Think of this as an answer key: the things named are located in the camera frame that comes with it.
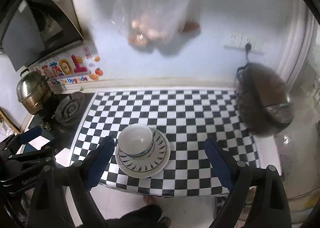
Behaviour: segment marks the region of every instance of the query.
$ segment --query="plastic bag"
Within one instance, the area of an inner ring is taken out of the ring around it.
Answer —
[[[122,34],[127,34],[131,44],[146,46],[149,41],[166,44],[184,26],[189,2],[116,0],[112,21]]]

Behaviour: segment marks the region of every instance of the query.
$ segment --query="pot lid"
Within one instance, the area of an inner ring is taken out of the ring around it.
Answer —
[[[42,81],[45,81],[45,78],[36,71],[29,72],[27,75],[25,75],[17,85],[18,101],[21,102],[23,99],[28,97],[28,95],[30,95]]]

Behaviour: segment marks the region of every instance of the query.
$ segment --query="black and white checkered mat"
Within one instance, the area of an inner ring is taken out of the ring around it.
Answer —
[[[235,91],[152,90],[97,92],[71,148],[71,161],[83,160],[102,137],[119,137],[130,124],[157,128],[168,138],[171,155],[164,170],[151,178],[123,173],[112,156],[101,183],[111,188],[156,196],[205,196],[222,188],[204,153],[214,137],[236,160],[260,167],[256,144],[239,119]]]

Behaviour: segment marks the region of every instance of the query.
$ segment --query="white plate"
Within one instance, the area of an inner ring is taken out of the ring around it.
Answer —
[[[157,129],[151,129],[155,141],[155,150],[147,158],[135,159],[119,151],[116,147],[116,162],[119,168],[129,176],[136,178],[151,177],[158,174],[167,165],[170,157],[170,144],[167,137]]]

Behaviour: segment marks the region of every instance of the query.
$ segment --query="tile floor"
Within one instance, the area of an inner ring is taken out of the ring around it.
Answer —
[[[130,194],[98,185],[92,188],[91,195],[100,212],[106,219],[120,218],[122,215],[145,206],[141,195]],[[75,225],[81,219],[74,205],[70,189],[66,200]],[[171,221],[171,228],[208,228],[213,221],[215,197],[157,198],[164,216]]]

